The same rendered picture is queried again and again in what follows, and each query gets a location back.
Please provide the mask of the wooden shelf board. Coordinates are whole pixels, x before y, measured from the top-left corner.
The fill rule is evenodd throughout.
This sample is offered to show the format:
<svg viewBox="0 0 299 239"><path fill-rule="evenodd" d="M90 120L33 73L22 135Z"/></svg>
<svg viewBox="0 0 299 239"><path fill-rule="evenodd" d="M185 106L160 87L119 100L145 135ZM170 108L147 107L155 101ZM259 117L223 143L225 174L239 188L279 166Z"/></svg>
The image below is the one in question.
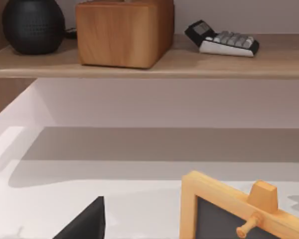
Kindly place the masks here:
<svg viewBox="0 0 299 239"><path fill-rule="evenodd" d="M299 79L299 34L258 34L255 57L200 54L183 35L150 69L83 66L74 40L49 55L23 56L0 50L0 78Z"/></svg>

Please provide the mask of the wooden box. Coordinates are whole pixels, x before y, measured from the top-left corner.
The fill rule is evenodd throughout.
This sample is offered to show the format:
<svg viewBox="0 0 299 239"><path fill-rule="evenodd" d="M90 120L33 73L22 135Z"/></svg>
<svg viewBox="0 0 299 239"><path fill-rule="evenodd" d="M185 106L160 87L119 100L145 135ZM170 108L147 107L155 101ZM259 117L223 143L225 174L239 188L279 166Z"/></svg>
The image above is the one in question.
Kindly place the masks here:
<svg viewBox="0 0 299 239"><path fill-rule="evenodd" d="M173 43L173 0L85 1L75 19L82 65L148 69Z"/></svg>

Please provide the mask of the black and white calculator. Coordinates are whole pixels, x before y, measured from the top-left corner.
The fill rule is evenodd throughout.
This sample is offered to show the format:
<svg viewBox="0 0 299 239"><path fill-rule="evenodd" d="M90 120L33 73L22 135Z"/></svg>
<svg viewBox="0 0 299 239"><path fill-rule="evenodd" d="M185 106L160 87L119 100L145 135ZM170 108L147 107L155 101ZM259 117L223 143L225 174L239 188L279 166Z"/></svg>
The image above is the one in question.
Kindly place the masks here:
<svg viewBox="0 0 299 239"><path fill-rule="evenodd" d="M191 24L184 33L200 53L254 57L260 48L252 36L232 31L216 32L203 20Z"/></svg>

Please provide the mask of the wooden framed blackboard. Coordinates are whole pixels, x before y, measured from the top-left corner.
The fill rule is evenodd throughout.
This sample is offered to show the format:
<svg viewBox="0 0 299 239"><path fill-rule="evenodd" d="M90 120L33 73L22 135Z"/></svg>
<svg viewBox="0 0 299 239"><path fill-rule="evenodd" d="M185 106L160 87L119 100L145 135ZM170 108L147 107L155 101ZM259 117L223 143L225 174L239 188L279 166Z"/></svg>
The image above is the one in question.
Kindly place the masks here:
<svg viewBox="0 0 299 239"><path fill-rule="evenodd" d="M179 239L299 239L299 218L279 209L272 184L246 194L192 171L181 180Z"/></svg>

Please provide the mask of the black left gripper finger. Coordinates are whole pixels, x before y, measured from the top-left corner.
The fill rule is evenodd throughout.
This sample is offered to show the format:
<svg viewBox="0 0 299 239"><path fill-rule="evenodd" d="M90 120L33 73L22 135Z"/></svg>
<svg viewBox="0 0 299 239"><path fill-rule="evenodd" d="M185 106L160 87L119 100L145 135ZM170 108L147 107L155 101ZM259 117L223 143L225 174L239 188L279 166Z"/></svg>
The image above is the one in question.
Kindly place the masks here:
<svg viewBox="0 0 299 239"><path fill-rule="evenodd" d="M104 239L105 230L105 202L99 196L52 239Z"/></svg>

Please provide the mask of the round black speaker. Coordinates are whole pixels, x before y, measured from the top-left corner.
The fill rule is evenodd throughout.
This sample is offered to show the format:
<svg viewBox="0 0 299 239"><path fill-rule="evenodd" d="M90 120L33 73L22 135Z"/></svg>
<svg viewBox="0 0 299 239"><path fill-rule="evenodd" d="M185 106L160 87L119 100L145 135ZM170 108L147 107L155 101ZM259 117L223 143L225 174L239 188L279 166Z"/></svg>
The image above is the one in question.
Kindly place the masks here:
<svg viewBox="0 0 299 239"><path fill-rule="evenodd" d="M23 55L57 51L65 34L65 18L56 0L8 0L2 28L11 47Z"/></svg>

